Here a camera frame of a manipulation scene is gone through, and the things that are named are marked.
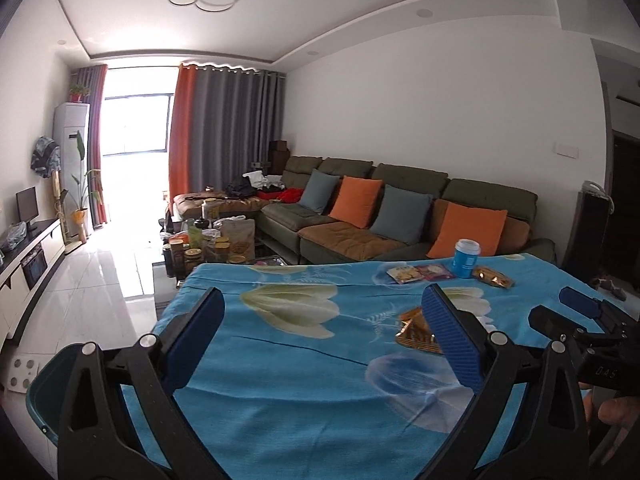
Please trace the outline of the person's right hand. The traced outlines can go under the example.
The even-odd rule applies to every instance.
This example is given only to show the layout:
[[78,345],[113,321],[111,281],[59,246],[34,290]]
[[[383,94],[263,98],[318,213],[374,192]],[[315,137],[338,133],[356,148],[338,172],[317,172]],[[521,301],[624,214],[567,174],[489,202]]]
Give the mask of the person's right hand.
[[586,421],[590,422],[593,414],[597,419],[610,426],[619,426],[625,430],[631,430],[639,418],[639,399],[633,396],[626,398],[614,398],[603,401],[598,408],[593,402],[592,385],[579,383],[579,388],[587,394],[582,399],[584,402]]

